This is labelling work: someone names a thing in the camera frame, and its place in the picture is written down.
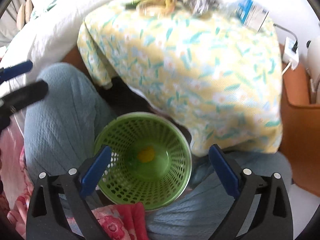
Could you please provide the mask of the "yellow green snack bag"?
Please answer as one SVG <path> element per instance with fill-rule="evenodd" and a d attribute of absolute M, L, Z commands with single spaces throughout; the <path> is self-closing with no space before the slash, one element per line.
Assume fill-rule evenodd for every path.
<path fill-rule="evenodd" d="M 133 0 L 125 4 L 126 10 L 135 9 L 142 16 L 165 16 L 176 8 L 177 0 Z"/>

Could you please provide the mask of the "blue white milk carton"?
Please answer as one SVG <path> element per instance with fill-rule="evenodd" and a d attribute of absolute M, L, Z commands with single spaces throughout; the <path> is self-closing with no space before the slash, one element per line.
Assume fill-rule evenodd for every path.
<path fill-rule="evenodd" d="M 235 0 L 231 8 L 240 23 L 256 33 L 260 31 L 268 16 L 268 10 L 253 0 Z"/>

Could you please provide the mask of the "yellow trash in basket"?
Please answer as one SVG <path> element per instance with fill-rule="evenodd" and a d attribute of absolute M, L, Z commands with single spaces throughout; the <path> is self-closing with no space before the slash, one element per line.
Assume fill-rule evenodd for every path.
<path fill-rule="evenodd" d="M 137 158 L 141 163 L 149 163 L 155 158 L 156 151 L 153 146 L 148 146 L 140 150 L 137 154 Z"/>

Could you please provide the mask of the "green perforated trash basket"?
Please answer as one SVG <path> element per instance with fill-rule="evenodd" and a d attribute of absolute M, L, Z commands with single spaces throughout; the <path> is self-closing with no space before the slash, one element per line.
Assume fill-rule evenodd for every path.
<path fill-rule="evenodd" d="M 190 147 L 169 120 L 146 112 L 124 114 L 97 136 L 95 153 L 104 146 L 111 149 L 111 161 L 98 186 L 113 203 L 142 203 L 153 211 L 173 203 L 187 188 Z"/>

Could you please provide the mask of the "white pillow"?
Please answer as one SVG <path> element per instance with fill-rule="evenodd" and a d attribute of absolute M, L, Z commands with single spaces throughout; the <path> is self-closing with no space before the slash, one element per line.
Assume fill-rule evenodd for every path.
<path fill-rule="evenodd" d="M 93 10 L 112 0 L 63 0 L 27 23 L 13 38 L 1 61 L 7 68 L 30 60 L 33 68 L 5 84 L 10 90 L 33 82 L 47 66 L 61 61 L 75 47 L 80 25 Z"/>

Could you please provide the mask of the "yellow floral tablecloth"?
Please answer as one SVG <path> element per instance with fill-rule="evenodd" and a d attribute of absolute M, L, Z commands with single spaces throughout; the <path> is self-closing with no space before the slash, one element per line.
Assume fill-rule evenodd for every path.
<path fill-rule="evenodd" d="M 93 82 L 119 76 L 148 103 L 184 126 L 191 152 L 274 153 L 282 137 L 282 63 L 273 22 L 259 32 L 211 12 L 195 18 L 177 6 L 143 16 L 113 0 L 83 20 L 77 45 Z"/>

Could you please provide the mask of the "white power strip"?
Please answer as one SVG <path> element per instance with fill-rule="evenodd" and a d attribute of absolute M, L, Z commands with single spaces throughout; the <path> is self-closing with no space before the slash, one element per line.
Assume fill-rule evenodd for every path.
<path fill-rule="evenodd" d="M 282 54 L 282 62 L 285 64 L 283 73 L 289 68 L 295 70 L 299 64 L 298 42 L 292 38 L 286 37 L 284 50 Z"/>

